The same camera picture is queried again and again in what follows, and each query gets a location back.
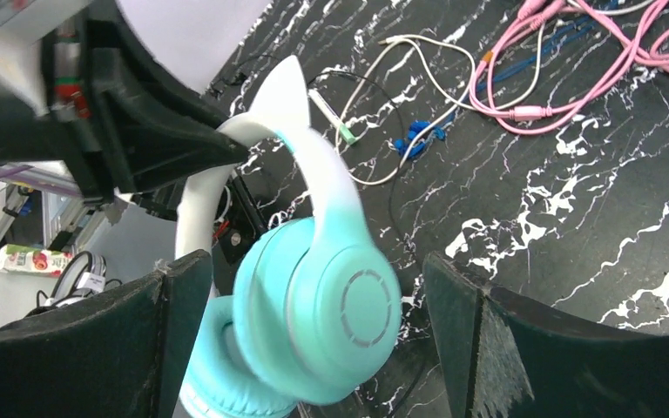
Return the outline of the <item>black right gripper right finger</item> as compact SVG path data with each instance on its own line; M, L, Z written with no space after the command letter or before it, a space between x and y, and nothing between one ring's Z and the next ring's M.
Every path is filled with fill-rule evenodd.
M669 335L608 327L422 264L454 417L669 417Z

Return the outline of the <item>white green marker pen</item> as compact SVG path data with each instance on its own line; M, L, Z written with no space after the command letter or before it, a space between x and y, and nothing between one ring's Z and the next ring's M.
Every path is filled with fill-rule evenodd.
M309 99L317 107L325 119L335 128L339 139L343 139L346 144L352 145L357 141L357 137L349 130L341 118L331 108L329 103L315 89L309 89L307 92Z

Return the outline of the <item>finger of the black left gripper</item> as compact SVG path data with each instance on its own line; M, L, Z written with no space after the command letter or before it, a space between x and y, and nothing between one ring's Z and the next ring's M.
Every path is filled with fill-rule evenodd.
M85 156L101 199L153 191L247 156L247 146L220 132L226 116L151 57L118 2L93 2L83 28L88 121L98 142Z

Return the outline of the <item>teal white cat-ear headphones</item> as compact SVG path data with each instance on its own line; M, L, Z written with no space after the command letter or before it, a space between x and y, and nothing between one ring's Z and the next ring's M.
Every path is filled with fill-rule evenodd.
M335 404L391 355L402 291L346 164L311 125L297 57L280 61L250 109L219 131L246 148L279 138L313 214L263 233L232 293L208 295L179 401L192 417L286 417L301 402Z

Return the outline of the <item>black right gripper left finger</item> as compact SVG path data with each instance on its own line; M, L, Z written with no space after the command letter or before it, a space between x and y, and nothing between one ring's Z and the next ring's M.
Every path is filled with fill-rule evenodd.
M197 250L0 327L0 417L170 417L211 290Z

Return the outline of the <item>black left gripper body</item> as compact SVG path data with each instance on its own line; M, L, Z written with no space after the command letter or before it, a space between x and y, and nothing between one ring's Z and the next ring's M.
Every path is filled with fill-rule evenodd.
M59 161L82 199L112 199L111 117L91 75L89 26L30 46L0 36L0 166Z

